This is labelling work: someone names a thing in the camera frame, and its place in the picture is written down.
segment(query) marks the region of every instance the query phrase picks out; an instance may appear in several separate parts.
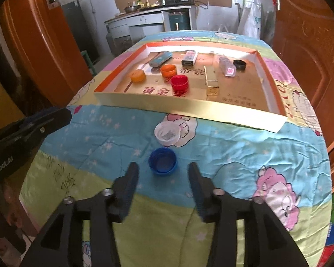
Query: drawer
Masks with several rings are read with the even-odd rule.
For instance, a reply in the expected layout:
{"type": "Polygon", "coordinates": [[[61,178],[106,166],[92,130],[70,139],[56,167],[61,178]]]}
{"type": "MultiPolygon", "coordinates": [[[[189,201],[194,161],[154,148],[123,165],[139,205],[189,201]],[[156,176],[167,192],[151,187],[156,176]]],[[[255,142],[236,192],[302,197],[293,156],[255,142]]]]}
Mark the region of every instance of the drawer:
{"type": "Polygon", "coordinates": [[[112,29],[110,29],[110,33],[111,33],[111,37],[113,37],[113,38],[130,36],[130,32],[128,30],[127,25],[112,28],[112,29]]]}
{"type": "Polygon", "coordinates": [[[129,26],[163,23],[162,13],[141,15],[127,18],[129,26]]]}
{"type": "Polygon", "coordinates": [[[123,25],[126,25],[126,24],[127,24],[127,19],[121,19],[119,21],[114,21],[114,22],[108,23],[109,29],[116,28],[116,27],[119,27],[119,26],[123,26],[123,25]]]}

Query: green stool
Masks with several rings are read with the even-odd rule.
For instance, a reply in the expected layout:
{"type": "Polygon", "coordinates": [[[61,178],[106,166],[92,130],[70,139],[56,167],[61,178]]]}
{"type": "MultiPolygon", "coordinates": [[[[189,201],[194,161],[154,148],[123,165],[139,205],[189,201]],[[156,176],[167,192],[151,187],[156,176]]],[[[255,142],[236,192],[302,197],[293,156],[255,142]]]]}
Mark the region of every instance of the green stool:
{"type": "Polygon", "coordinates": [[[92,70],[93,77],[96,76],[97,72],[95,71],[94,65],[93,65],[92,61],[90,60],[90,58],[89,58],[88,52],[86,50],[84,50],[80,54],[83,56],[84,61],[86,62],[86,65],[88,66],[88,68],[92,70]]]}

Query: black bottle cap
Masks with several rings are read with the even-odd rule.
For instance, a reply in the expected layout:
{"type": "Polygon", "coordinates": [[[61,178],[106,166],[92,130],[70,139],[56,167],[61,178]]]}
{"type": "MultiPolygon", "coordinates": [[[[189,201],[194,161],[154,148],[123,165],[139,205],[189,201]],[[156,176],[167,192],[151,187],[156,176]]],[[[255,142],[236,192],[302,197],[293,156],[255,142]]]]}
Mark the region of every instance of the black bottle cap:
{"type": "Polygon", "coordinates": [[[238,70],[245,70],[246,68],[246,62],[240,59],[235,59],[234,60],[234,65],[236,67],[236,69],[238,70]]]}

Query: metal mug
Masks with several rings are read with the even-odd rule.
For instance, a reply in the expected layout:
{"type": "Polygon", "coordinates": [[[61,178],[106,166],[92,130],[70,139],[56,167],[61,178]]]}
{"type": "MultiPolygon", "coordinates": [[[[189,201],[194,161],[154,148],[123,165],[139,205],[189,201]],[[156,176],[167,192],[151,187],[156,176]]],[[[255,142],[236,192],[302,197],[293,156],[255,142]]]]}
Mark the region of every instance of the metal mug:
{"type": "Polygon", "coordinates": [[[165,6],[166,5],[166,0],[157,0],[156,4],[159,6],[165,6]]]}

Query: cartoon tablecloth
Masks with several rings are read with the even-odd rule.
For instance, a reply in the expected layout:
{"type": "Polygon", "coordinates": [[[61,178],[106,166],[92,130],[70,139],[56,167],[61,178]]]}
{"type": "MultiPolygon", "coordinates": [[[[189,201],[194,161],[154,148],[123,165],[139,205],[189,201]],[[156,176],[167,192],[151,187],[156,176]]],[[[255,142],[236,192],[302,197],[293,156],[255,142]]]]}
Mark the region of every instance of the cartoon tablecloth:
{"type": "MultiPolygon", "coordinates": [[[[214,226],[202,223],[194,208],[187,166],[197,162],[204,176],[232,196],[263,197],[309,265],[317,265],[332,207],[326,145],[309,100],[263,41],[211,31],[148,36],[107,65],[68,107],[73,115],[71,123],[47,137],[21,189],[20,199],[39,226],[65,196],[93,196],[135,161],[140,166],[140,180],[131,212],[123,224],[114,225],[122,266],[205,266],[214,226]],[[220,42],[259,50],[288,110],[288,121],[280,132],[99,105],[93,94],[95,87],[134,49],[146,42],[171,40],[220,42]],[[179,169],[171,176],[156,177],[147,161],[160,147],[153,130],[165,120],[182,127],[181,139],[171,147],[179,169]]],[[[88,229],[84,231],[83,257],[90,266],[88,229]]],[[[243,242],[241,222],[238,240],[243,242]]],[[[242,259],[239,244],[238,266],[243,266],[242,259]]]]}

